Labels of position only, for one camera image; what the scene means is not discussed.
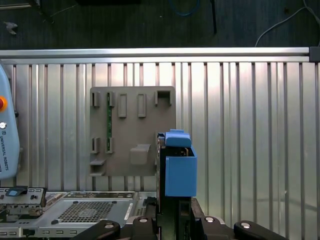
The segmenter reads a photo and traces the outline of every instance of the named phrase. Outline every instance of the metal panel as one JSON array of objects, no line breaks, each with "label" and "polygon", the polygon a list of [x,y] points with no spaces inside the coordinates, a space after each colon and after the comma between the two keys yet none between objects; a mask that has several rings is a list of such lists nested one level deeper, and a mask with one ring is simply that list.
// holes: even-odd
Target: metal panel
[{"label": "metal panel", "polygon": [[320,235],[319,74],[307,48],[0,51],[24,148],[1,186],[154,191],[154,176],[89,177],[92,86],[176,88],[199,156],[198,200],[232,226]]},{"label": "metal panel", "polygon": [[256,191],[256,221],[265,228],[271,226],[270,211],[272,198],[271,170],[270,170],[270,106],[269,106],[269,78],[268,64],[257,63],[254,68],[255,76],[255,191]]}]

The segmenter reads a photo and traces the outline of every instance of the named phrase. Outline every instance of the vent grille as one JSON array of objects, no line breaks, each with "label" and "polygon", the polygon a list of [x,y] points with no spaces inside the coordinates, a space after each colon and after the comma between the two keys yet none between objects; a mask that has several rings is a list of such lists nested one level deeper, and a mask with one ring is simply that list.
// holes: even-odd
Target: vent grille
[{"label": "vent grille", "polygon": [[107,218],[113,205],[107,201],[73,203],[58,220],[60,223],[97,223]]},{"label": "vent grille", "polygon": [[144,216],[146,214],[146,208],[145,207],[141,207],[136,211],[136,215],[137,216]]}]

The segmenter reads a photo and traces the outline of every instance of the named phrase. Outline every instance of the black screw head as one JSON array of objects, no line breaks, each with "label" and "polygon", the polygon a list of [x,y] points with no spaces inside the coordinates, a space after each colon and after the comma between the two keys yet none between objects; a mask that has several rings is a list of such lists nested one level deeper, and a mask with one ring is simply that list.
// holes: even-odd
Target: black screw head
[{"label": "black screw head", "polygon": [[55,219],[55,220],[53,220],[53,221],[51,222],[52,225],[56,225],[56,224],[58,224],[58,223],[59,223],[59,221],[58,221],[57,219]]}]

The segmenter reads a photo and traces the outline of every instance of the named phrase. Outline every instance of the black cable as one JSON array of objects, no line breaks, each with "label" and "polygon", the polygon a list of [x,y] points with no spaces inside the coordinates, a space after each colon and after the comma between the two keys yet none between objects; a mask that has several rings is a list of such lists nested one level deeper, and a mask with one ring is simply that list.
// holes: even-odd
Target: black cable
[{"label": "black cable", "polygon": [[212,8],[213,33],[217,34],[216,1],[210,0]]}]

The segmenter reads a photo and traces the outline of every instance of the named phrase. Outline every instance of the gray plastic holder board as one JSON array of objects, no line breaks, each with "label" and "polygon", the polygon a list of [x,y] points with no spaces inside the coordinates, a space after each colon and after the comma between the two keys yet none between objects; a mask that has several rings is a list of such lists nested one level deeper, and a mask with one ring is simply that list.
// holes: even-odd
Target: gray plastic holder board
[{"label": "gray plastic holder board", "polygon": [[176,127],[172,86],[90,90],[90,175],[154,176],[157,134]]}]

